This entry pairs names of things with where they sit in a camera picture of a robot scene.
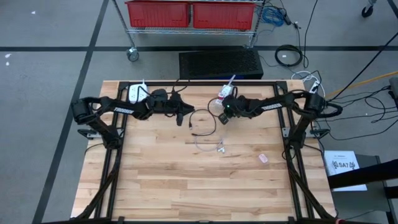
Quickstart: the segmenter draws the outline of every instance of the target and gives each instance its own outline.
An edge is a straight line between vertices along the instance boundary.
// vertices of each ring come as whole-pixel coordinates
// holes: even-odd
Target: white paper
[[[326,171],[336,175],[359,169],[354,151],[325,151]],[[332,189],[332,191],[366,191],[366,184]]]

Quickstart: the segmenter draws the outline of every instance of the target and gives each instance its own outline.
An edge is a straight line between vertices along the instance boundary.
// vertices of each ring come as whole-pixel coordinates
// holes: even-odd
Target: white device
[[[315,81],[310,89],[310,93],[316,93],[318,91],[318,86],[319,86],[320,82],[319,81]]]
[[[232,78],[229,80],[227,85],[223,85],[223,88],[218,93],[218,99],[216,100],[216,104],[222,105],[224,98],[227,97],[228,95],[232,94],[234,86],[231,85],[231,83],[234,80],[234,78],[235,78],[235,75],[232,76]]]
[[[129,89],[129,101],[130,103],[141,102],[148,96],[148,86],[145,84],[145,80],[142,80],[141,84],[131,85]]]

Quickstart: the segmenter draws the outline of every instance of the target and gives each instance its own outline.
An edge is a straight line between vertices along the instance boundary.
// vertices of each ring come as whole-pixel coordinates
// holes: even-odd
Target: cart leg
[[[368,5],[362,9],[362,16],[364,18],[369,17],[373,13],[373,5],[377,0],[368,0]]]
[[[258,39],[257,30],[259,29],[260,20],[261,20],[261,15],[262,15],[262,12],[263,12],[263,10],[264,10],[264,6],[265,6],[265,5],[266,5],[266,0],[263,0],[263,1],[262,1],[262,4],[261,4],[260,13],[259,13],[259,16],[258,16],[258,18],[257,18],[256,26],[254,26],[254,33],[253,33],[253,36],[250,36],[250,38],[249,38],[249,47],[250,47],[250,48],[254,47],[254,44],[255,44],[254,40],[257,40],[257,39]]]
[[[128,28],[127,28],[126,22],[123,19],[123,15],[122,15],[122,12],[120,11],[118,3],[116,2],[116,0],[112,0],[112,2],[114,4],[116,12],[118,13],[119,19],[122,22],[122,25],[123,25],[123,28],[124,28],[124,32],[127,34],[127,37],[128,37],[128,39],[130,41],[131,48],[126,51],[127,59],[129,59],[129,61],[131,61],[131,62],[135,62],[139,58],[139,54],[138,54],[136,45],[134,44],[134,40],[132,39],[130,33],[128,32]]]

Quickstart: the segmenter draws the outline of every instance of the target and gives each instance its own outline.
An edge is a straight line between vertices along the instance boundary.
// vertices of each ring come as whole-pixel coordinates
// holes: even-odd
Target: caster wheel
[[[373,13],[373,6],[369,7],[369,9],[365,12],[366,7],[362,9],[362,17],[366,18],[372,15]]]
[[[139,54],[137,49],[131,48],[126,51],[127,54],[127,59],[129,59],[130,62],[135,62],[136,60],[139,59]]]

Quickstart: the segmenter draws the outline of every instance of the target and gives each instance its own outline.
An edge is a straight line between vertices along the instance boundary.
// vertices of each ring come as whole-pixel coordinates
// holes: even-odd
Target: black metal frame
[[[118,94],[117,94],[117,100],[121,100],[122,93],[123,91],[132,84],[137,84],[139,82],[120,82],[118,86]],[[180,82],[147,82],[146,83],[148,86],[220,86],[224,85],[225,81],[197,81],[197,82],[187,82],[187,81],[180,81]],[[282,90],[283,94],[287,93],[287,83],[285,81],[283,82],[248,82],[248,81],[234,81],[234,84],[237,86],[271,86],[274,89],[274,94],[279,95],[279,89]],[[283,136],[282,133],[282,128],[285,127],[285,119],[283,116],[282,108],[277,109],[278,112],[278,118],[279,118],[279,124],[280,124],[280,129],[281,129],[281,135]],[[294,117],[292,110],[287,108],[287,114],[288,114],[288,119],[289,119],[289,124],[291,129],[302,129],[306,124],[303,125],[295,125],[294,122]],[[120,128],[126,129],[127,125],[127,116],[126,114],[123,115],[123,120],[122,120],[122,125]],[[112,125],[116,127],[116,124],[118,122],[118,113],[114,113],[113,115],[113,120],[112,120]],[[116,158],[115,158],[115,164],[120,164],[121,162],[121,155],[123,151],[123,141],[124,141],[124,136],[122,136],[122,145],[119,149],[117,149],[116,153]],[[285,152],[290,152],[291,145],[289,144],[289,138],[284,137],[284,149]],[[296,153],[296,158],[297,158],[297,164],[298,164],[298,171],[300,173],[300,178],[303,180],[305,185],[307,184],[307,178],[305,176],[305,169],[303,165],[303,160],[302,160],[302,155],[298,147],[292,147],[295,150]],[[102,187],[106,181],[109,181],[109,176],[108,176],[108,171],[109,171],[109,165],[111,163],[111,154],[112,150],[107,150],[106,155],[105,155],[105,160],[104,160],[104,167],[103,167],[103,173],[101,177],[101,186]],[[286,153],[286,163],[289,168],[289,163],[292,162],[292,157],[290,153]],[[167,222],[167,221],[158,221],[158,222],[145,222],[145,221],[124,221],[123,217],[119,217],[118,221],[112,221],[112,214],[113,214],[113,206],[114,206],[114,199],[116,195],[116,187],[117,187],[117,182],[118,182],[118,174],[119,174],[119,168],[120,166],[114,166],[116,168],[116,173],[114,174],[113,181],[112,181],[112,186],[111,190],[109,193],[109,202],[107,206],[107,211],[106,211],[106,217],[100,218],[101,216],[101,207],[103,205],[103,195],[101,196],[99,203],[96,206],[95,210],[95,215],[94,218],[90,219],[88,217],[82,218],[82,219],[71,219],[69,221],[64,221],[64,222],[55,222],[55,223],[117,223],[117,224],[123,224],[123,223],[132,223],[132,224],[155,224],[155,223],[168,223],[168,224],[194,224],[194,223],[201,223],[201,222]],[[313,217],[313,210],[311,203],[309,202],[308,198],[305,196],[305,203],[307,206],[307,212],[308,212],[308,218],[303,218],[301,208],[300,208],[300,199],[297,191],[297,184],[294,178],[289,175],[290,177],[290,186],[292,189],[292,199],[295,207],[295,213],[297,217],[297,223],[328,223],[329,221],[334,223],[334,220],[321,220],[321,219],[314,219]],[[265,224],[265,223],[270,223],[270,224],[291,224],[291,223],[296,223],[293,217],[288,217],[288,221],[279,221],[279,222],[211,222],[208,221],[207,223],[239,223],[239,224]]]

